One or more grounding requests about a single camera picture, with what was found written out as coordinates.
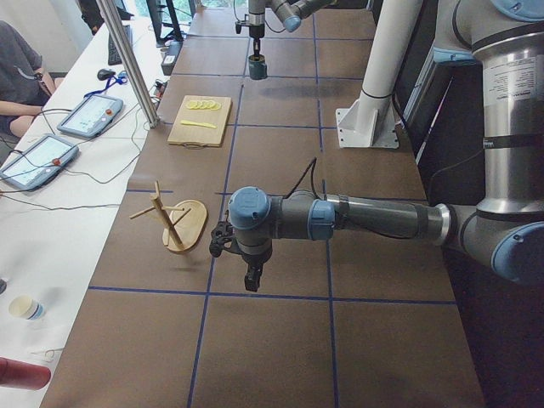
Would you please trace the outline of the dark teal mug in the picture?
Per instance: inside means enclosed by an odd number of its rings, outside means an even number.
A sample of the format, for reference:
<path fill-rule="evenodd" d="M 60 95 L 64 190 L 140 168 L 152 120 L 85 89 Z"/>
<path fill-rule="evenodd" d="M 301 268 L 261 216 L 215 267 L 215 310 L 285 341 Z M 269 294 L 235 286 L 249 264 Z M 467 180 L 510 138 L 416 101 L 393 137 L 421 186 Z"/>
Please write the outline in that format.
<path fill-rule="evenodd" d="M 268 78 L 268 68 L 263 55 L 250 55 L 248 57 L 248 69 L 250 78 L 254 81 Z"/>

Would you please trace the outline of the wooden cup storage rack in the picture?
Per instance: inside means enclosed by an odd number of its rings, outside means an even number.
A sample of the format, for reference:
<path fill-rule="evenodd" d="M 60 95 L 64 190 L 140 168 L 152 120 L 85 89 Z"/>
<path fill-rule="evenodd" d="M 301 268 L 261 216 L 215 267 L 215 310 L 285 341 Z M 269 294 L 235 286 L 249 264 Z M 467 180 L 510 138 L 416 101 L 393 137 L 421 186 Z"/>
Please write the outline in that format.
<path fill-rule="evenodd" d="M 160 184 L 156 180 L 155 190 L 150 193 L 152 206 L 129 216 L 135 219 L 146 213 L 156 212 L 164 226 L 162 233 L 163 246 L 170 252 L 189 251 L 199 241 L 207 222 L 207 208 L 198 200 L 181 201 L 175 206 L 162 203 Z"/>

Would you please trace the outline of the paper cup blue white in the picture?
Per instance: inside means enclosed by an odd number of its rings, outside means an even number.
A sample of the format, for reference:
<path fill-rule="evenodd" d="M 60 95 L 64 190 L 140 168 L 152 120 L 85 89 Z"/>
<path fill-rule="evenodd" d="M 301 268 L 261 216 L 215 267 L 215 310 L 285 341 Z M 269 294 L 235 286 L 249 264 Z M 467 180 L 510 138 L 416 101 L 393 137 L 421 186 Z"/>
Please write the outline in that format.
<path fill-rule="evenodd" d="M 44 307 L 33 297 L 21 295 L 11 301 L 8 312 L 16 318 L 37 320 L 43 316 Z"/>

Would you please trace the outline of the black power box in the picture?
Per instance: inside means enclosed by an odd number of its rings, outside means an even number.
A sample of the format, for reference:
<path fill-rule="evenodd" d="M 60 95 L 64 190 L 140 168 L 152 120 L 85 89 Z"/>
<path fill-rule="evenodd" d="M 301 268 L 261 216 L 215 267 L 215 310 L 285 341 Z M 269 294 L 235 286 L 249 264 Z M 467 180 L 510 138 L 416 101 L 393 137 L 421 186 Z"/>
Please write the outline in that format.
<path fill-rule="evenodd" d="M 165 48 L 162 49 L 163 57 L 161 62 L 161 69 L 165 76 L 171 76 L 173 68 L 177 62 L 179 52 L 183 46 L 182 42 L 171 41 Z"/>

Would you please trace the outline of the bamboo cutting board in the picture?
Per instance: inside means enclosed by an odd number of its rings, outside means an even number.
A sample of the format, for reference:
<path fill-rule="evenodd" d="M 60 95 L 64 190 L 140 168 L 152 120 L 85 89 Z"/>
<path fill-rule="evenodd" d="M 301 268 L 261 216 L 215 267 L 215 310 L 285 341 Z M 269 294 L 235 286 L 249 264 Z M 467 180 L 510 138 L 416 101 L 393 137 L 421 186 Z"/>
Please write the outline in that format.
<path fill-rule="evenodd" d="M 187 108 L 190 100 L 214 100 L 222 107 L 219 110 Z M 232 100 L 230 97 L 186 95 L 183 98 L 178 114 L 173 122 L 167 142 L 170 145 L 189 147 L 219 147 L 224 138 L 224 132 L 230 115 Z M 208 122 L 217 126 L 215 129 L 205 127 L 184 126 L 182 120 Z"/>

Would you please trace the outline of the white pillar with base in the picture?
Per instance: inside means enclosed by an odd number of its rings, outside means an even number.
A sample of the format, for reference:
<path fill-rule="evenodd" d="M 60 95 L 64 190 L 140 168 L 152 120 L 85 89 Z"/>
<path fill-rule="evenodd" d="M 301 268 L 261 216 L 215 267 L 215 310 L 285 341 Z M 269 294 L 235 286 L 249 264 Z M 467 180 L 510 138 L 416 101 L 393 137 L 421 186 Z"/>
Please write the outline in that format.
<path fill-rule="evenodd" d="M 341 148 L 397 149 L 392 93 L 411 28 L 402 16 L 401 1 L 385 1 L 371 46 L 359 98 L 337 110 Z"/>

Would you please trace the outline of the black computer mouse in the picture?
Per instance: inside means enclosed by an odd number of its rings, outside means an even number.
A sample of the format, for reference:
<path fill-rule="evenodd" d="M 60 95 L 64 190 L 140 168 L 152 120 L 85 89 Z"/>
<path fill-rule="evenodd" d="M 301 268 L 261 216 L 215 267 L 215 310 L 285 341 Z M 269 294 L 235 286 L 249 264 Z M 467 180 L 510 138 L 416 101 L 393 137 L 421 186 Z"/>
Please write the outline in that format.
<path fill-rule="evenodd" d="M 116 73 L 113 71 L 113 70 L 110 70 L 110 69 L 100 69 L 98 72 L 97 72 L 97 78 L 100 80 L 100 81 L 105 81 L 107 79 L 110 79 L 112 78 Z"/>

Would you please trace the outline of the teach pendant upper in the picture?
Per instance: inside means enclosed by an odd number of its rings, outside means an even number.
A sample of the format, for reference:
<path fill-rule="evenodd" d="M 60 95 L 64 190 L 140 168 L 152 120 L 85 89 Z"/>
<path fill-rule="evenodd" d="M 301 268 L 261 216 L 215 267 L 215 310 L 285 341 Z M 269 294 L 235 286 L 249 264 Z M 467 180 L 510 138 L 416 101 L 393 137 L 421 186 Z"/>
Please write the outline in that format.
<path fill-rule="evenodd" d="M 123 105 L 123 101 L 118 98 L 90 95 L 71 111 L 57 129 L 71 136 L 92 139 L 104 132 Z"/>

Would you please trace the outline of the teach pendant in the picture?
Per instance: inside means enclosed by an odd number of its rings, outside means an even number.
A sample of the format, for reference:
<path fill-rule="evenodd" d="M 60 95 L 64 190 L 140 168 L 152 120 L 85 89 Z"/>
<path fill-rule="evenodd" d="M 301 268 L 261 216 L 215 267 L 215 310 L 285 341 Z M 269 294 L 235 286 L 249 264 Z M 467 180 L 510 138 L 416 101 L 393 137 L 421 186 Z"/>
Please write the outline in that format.
<path fill-rule="evenodd" d="M 104 132 L 123 105 L 123 101 L 118 98 L 90 95 L 71 111 L 57 129 L 71 136 L 92 139 Z"/>
<path fill-rule="evenodd" d="M 1 180 L 18 190 L 36 190 L 54 179 L 79 148 L 53 134 L 42 136 L 1 169 Z"/>

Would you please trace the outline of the seated person grey shirt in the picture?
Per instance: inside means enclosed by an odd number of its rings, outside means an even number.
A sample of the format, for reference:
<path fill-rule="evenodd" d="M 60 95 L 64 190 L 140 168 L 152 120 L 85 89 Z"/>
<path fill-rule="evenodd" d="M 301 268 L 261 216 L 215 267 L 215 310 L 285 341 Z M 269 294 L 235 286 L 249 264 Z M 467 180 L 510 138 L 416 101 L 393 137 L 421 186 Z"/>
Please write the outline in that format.
<path fill-rule="evenodd" d="M 7 22 L 1 22 L 1 132 L 20 138 L 63 82 Z"/>

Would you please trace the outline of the teach pendant lower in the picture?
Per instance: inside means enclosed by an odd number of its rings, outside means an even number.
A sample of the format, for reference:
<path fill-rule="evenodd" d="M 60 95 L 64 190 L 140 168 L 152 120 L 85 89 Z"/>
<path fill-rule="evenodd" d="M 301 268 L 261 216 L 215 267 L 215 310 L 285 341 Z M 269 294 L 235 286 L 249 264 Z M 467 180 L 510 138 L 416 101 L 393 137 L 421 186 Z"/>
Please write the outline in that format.
<path fill-rule="evenodd" d="M 79 148 L 53 134 L 42 136 L 1 169 L 1 180 L 18 190 L 36 190 L 54 179 Z"/>

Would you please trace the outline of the red bottle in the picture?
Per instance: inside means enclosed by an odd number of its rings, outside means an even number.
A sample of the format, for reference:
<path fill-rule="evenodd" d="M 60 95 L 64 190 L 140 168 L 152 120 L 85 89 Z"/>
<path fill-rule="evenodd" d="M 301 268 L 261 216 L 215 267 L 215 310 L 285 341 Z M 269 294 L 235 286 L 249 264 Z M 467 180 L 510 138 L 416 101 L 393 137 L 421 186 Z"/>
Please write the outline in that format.
<path fill-rule="evenodd" d="M 1 386 L 39 390 L 51 379 L 51 371 L 42 365 L 34 365 L 19 360 L 1 358 Z"/>

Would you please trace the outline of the aluminium frame post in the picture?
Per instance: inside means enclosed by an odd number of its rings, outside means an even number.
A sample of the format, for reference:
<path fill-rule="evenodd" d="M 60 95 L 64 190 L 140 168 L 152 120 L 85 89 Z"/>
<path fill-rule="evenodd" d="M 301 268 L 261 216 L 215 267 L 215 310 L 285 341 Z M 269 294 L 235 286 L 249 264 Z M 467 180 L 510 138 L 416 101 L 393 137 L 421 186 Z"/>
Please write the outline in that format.
<path fill-rule="evenodd" d="M 145 85 L 145 80 L 133 53 L 132 46 L 129 44 L 128 37 L 122 28 L 122 21 L 118 14 L 117 7 L 114 2 L 110 0 L 98 0 L 97 4 L 121 56 L 129 83 L 135 93 L 139 107 L 143 110 L 149 127 L 155 128 L 159 123 L 159 117 L 156 113 L 156 108 L 152 102 L 148 88 Z"/>

